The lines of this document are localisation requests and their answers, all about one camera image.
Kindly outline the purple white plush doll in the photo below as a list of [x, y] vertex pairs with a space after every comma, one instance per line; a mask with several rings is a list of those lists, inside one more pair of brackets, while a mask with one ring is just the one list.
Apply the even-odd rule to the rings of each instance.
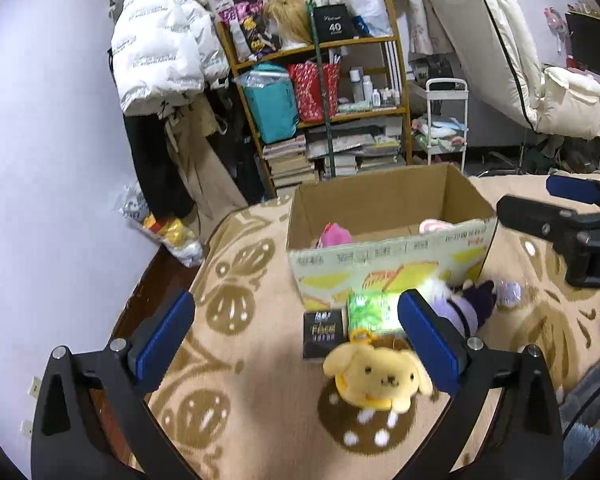
[[467, 280], [456, 292], [445, 281], [428, 278], [417, 287], [420, 296], [465, 337], [475, 336], [490, 318], [496, 304], [494, 281], [476, 284]]

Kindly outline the yellow dog plush toy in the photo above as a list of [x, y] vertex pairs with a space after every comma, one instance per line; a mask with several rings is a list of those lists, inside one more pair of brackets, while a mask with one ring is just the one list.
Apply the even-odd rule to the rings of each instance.
[[357, 408], [407, 413], [416, 393], [432, 396], [434, 384], [411, 349], [378, 346], [380, 337], [364, 328], [329, 352], [323, 372], [335, 381], [342, 400]]

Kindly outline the cream pillow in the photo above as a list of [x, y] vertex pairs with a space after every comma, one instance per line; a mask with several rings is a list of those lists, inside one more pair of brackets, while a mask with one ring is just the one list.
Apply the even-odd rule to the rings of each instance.
[[585, 141], [600, 138], [600, 83], [555, 66], [547, 67], [543, 77], [536, 131]]

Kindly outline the white pink plush in box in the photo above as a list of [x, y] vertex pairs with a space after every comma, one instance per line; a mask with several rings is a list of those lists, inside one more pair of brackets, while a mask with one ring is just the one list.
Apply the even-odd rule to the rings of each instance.
[[439, 220], [439, 219], [426, 219], [426, 220], [422, 220], [422, 222], [420, 222], [418, 230], [419, 230], [420, 234], [425, 234], [425, 233], [446, 231], [446, 230], [453, 229], [453, 228], [454, 228], [453, 223], [446, 222], [446, 221]]

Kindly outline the white rolling cart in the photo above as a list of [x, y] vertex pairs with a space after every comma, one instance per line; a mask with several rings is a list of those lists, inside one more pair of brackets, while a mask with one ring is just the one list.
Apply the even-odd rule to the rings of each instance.
[[[469, 131], [467, 81], [454, 77], [430, 78], [422, 86], [415, 84], [412, 91], [426, 105], [425, 114], [412, 120], [414, 149], [426, 155], [428, 165], [443, 155], [459, 154], [460, 171], [464, 172]], [[442, 106], [447, 102], [462, 104], [461, 118], [434, 111], [436, 104]]]

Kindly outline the beige patterned blanket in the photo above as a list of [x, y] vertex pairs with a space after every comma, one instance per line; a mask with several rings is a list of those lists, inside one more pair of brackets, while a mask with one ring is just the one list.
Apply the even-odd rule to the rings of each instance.
[[[547, 200], [540, 176], [467, 178], [493, 206], [506, 194]], [[401, 415], [344, 403], [302, 358], [303, 313], [287, 255], [292, 197], [230, 214], [194, 279], [193, 326], [149, 406], [206, 479], [390, 479], [442, 414], [445, 393]], [[565, 281], [549, 244], [496, 226], [477, 281], [515, 282], [519, 306], [481, 330], [498, 350], [535, 344], [567, 393], [600, 360], [600, 292]]]

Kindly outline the green tissue pack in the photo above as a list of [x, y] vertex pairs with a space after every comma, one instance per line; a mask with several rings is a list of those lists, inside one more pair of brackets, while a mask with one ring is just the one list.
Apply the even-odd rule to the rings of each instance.
[[348, 330], [369, 330], [376, 335], [403, 333], [398, 317], [398, 292], [360, 292], [347, 300]]

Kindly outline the cream upright mattress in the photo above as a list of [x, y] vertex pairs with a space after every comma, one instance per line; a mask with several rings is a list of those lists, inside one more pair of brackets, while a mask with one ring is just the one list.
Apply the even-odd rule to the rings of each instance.
[[429, 0], [463, 67], [469, 89], [537, 133], [543, 66], [518, 0]]

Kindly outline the plastic bag of toys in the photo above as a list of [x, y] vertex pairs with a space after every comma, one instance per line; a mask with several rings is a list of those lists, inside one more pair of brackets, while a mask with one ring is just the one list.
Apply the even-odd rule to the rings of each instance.
[[198, 236], [178, 218], [157, 219], [138, 183], [124, 188], [116, 207], [131, 228], [162, 245], [186, 268], [204, 261], [204, 248]]

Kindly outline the red patterned gift bag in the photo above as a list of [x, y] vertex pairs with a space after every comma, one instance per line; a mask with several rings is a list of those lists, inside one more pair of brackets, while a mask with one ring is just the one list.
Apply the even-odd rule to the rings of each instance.
[[[325, 63], [323, 79], [326, 84], [328, 114], [333, 118], [338, 108], [338, 88], [340, 79], [340, 65], [338, 63]], [[322, 87], [318, 67], [315, 62], [291, 64], [288, 72], [294, 96], [296, 97], [299, 117], [302, 122], [321, 122], [323, 115]]]

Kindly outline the stack of books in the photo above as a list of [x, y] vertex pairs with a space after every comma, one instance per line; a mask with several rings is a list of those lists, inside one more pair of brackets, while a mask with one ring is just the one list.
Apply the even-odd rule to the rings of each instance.
[[306, 137], [265, 145], [262, 151], [268, 164], [274, 191], [278, 197], [289, 195], [299, 185], [320, 180], [314, 162], [308, 159]]

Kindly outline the beige hanging coat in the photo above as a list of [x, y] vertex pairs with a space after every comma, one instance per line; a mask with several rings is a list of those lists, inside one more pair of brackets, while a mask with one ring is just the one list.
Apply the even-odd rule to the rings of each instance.
[[209, 136], [219, 132], [220, 125], [204, 94], [166, 118], [170, 156], [194, 201], [193, 211], [183, 222], [202, 244], [229, 214], [247, 207], [245, 197], [208, 141]]

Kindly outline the teal bag on shelf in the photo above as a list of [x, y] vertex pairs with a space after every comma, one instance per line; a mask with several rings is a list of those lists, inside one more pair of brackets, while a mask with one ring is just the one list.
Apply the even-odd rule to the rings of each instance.
[[286, 68], [260, 63], [237, 77], [262, 142], [273, 144], [294, 136], [299, 113], [294, 86]]

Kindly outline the blond wig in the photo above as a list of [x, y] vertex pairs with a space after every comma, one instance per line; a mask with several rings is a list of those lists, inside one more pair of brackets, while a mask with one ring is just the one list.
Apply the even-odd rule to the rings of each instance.
[[268, 0], [264, 14], [275, 25], [284, 49], [313, 44], [306, 0]]

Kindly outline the white puffer jacket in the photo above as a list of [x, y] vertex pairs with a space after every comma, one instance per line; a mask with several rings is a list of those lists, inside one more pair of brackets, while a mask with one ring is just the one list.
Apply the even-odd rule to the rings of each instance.
[[189, 104], [230, 72], [212, 14], [196, 0], [124, 0], [111, 61], [126, 116]]

